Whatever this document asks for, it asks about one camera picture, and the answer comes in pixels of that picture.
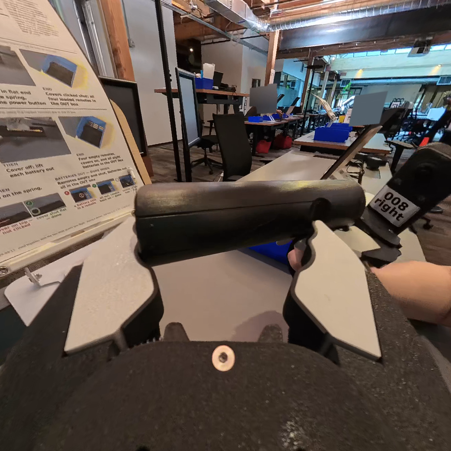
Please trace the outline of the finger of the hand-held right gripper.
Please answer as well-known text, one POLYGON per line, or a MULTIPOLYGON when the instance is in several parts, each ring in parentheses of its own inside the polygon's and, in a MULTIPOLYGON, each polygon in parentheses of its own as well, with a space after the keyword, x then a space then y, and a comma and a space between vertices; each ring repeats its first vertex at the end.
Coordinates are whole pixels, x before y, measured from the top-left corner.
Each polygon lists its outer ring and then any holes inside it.
POLYGON ((336 230, 338 236, 358 257, 366 251, 380 249, 380 245, 367 233, 356 226, 336 230))

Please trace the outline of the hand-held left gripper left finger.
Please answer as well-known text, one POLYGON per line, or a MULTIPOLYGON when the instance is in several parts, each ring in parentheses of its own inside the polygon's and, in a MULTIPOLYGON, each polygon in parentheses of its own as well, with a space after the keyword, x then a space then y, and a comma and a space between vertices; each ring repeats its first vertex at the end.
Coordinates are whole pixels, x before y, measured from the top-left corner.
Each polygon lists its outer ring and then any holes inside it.
POLYGON ((84 260, 65 353, 107 341, 122 351, 160 339, 160 288, 154 270, 140 260, 137 244, 130 217, 84 260))

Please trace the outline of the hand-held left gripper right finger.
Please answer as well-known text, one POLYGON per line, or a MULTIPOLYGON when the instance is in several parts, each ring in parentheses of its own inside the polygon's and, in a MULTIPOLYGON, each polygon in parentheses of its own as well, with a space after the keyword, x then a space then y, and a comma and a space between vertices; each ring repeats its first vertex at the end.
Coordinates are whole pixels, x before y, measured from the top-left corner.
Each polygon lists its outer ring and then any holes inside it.
POLYGON ((364 264, 321 221, 306 240, 283 308, 288 342, 330 354, 340 346, 371 360, 382 357, 364 264))

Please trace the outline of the black remote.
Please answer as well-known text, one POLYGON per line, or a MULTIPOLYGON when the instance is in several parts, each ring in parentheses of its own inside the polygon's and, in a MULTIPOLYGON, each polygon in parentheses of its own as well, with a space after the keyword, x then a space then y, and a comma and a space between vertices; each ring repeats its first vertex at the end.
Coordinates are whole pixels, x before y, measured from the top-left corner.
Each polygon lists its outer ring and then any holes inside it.
POLYGON ((137 251, 157 266, 249 248, 302 240, 321 221, 352 226, 366 199, 354 181, 157 183, 135 198, 137 251))

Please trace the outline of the person's right hand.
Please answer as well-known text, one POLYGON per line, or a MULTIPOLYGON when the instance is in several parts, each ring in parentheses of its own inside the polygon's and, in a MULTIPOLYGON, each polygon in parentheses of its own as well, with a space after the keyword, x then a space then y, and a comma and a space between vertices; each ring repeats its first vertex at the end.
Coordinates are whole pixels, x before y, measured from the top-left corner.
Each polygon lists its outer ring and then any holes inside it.
MULTIPOLYGON (((320 245, 302 264, 308 247, 295 245, 288 253, 296 270, 295 295, 327 330, 333 322, 370 323, 370 295, 364 265, 346 245, 320 245)), ((429 262, 393 262, 370 272, 401 307, 408 319, 450 327, 450 266, 429 262)))

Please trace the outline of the white stand base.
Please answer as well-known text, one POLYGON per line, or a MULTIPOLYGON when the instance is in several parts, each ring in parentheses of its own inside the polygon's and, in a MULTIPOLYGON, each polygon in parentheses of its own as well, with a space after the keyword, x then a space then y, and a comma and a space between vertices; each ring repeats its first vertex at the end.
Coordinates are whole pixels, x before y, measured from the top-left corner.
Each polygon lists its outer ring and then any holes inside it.
POLYGON ((70 270, 82 264, 98 244, 96 241, 34 271, 34 275, 42 276, 37 284, 23 276, 6 287, 7 300, 26 326, 31 324, 70 270))

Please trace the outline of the blue plastic bin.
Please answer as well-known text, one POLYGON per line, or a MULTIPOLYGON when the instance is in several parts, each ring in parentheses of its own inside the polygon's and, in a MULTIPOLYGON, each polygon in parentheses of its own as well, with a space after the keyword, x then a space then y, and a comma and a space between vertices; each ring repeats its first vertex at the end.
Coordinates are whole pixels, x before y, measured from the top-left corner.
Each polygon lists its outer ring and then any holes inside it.
POLYGON ((248 247, 248 249, 289 266, 288 253, 293 249, 293 245, 292 240, 281 245, 278 245, 277 242, 274 241, 267 244, 251 246, 248 247))
POLYGON ((319 142, 344 143, 352 132, 352 126, 347 123, 332 123, 330 126, 317 127, 313 140, 319 142))

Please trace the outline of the instruction sheet on stand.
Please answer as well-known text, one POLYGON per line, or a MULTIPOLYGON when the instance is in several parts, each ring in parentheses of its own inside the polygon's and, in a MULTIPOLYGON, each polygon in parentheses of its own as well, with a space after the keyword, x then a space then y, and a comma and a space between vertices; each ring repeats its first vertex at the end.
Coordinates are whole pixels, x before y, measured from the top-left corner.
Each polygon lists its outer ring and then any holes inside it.
POLYGON ((121 109, 98 105, 1 110, 1 279, 119 225, 150 183, 121 109))

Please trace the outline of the black office chair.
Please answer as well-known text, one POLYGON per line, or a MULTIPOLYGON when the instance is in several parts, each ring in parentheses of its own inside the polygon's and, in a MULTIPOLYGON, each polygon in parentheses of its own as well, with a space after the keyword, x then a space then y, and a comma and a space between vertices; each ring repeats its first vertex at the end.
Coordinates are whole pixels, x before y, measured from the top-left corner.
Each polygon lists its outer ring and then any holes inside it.
POLYGON ((253 161, 243 113, 212 117, 222 156, 222 181, 237 181, 249 175, 253 161))

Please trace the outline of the printed instruction poster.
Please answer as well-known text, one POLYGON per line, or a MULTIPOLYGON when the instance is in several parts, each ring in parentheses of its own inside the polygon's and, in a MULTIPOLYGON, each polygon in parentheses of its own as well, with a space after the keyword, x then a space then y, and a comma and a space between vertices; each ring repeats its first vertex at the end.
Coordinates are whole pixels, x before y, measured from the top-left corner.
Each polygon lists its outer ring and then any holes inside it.
POLYGON ((1 1, 1 275, 121 222, 144 185, 116 113, 48 1, 1 1))

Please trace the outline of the black display on stand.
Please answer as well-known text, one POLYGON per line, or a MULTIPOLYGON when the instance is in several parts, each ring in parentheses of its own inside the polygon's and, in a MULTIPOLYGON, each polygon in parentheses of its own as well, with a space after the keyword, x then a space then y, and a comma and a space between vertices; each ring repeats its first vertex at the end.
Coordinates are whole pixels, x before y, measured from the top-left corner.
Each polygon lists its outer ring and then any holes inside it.
POLYGON ((123 112, 141 156, 148 155, 143 117, 140 107, 138 84, 133 81, 99 77, 108 98, 123 112))
POLYGON ((174 69, 175 79, 177 83, 177 95, 179 100, 179 114, 181 118, 181 140, 183 145, 183 160, 181 160, 175 121, 171 73, 166 47, 162 5, 160 0, 155 0, 155 10, 161 49, 163 74, 165 80, 166 99, 170 119, 173 154, 177 174, 176 180, 178 182, 192 182, 192 163, 190 158, 190 149, 191 147, 199 144, 202 138, 196 95, 195 75, 193 73, 181 70, 177 67, 174 69))

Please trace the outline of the wooden pillar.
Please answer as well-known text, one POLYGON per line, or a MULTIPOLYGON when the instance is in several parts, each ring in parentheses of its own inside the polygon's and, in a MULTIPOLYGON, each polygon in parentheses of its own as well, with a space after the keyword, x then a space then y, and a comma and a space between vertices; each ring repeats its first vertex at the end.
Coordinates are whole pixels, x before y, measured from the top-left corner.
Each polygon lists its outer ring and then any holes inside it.
POLYGON ((121 0, 101 0, 111 55, 119 79, 135 82, 127 28, 121 0))

